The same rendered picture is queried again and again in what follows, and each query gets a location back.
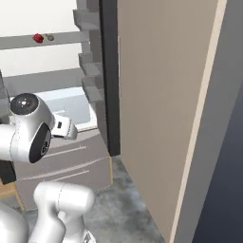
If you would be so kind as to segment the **grey fridge shelf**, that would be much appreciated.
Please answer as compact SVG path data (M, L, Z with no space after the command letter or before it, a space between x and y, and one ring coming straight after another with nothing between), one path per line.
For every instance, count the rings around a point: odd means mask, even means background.
M22 47L40 47L64 44L75 44L89 41L89 34L84 31L71 31L53 33L54 39L49 41L44 35L42 43L36 43L32 35L0 37L0 49L13 49Z

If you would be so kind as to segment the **pale blue crisper drawer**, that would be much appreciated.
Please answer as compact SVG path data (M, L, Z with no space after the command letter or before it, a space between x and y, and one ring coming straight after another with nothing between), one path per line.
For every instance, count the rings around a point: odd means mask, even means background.
M38 92L52 113L69 117L79 132L96 129L97 116L81 86Z

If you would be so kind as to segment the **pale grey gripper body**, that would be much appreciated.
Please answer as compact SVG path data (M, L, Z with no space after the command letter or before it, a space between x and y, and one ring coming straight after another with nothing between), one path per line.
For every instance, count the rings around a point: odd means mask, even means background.
M78 136L78 129L75 126L75 124L71 121L68 124L68 129L67 129L65 138L67 140L76 140L77 139L77 136Z

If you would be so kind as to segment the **grey open fridge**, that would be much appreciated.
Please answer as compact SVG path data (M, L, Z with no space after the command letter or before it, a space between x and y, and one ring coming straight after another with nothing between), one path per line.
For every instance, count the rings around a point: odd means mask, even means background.
M0 37L80 31L76 8L76 0L0 0ZM0 124L12 122L9 104L21 93L83 87L82 50L82 43L0 49ZM17 180L48 174L38 171L39 161L11 161Z

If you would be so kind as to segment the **black fridge door with bins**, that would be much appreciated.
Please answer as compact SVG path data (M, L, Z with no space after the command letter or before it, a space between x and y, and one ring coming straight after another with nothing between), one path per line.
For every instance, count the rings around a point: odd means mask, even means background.
M118 0L76 0L74 23L86 38L79 63L82 85L94 107L111 157L121 153Z

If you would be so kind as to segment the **beige tall cabinet panel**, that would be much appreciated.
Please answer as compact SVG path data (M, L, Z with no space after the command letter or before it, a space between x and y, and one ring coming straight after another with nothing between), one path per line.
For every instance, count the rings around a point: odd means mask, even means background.
M243 85L243 0L118 0L121 160L165 243L193 243Z

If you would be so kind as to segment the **wooden counter cabinet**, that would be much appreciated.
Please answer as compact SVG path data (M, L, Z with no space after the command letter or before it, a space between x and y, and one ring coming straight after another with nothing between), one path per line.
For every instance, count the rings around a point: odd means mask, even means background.
M16 201L23 212L25 210L25 206L16 189L16 180L17 178L13 163L0 159L0 198L15 196Z

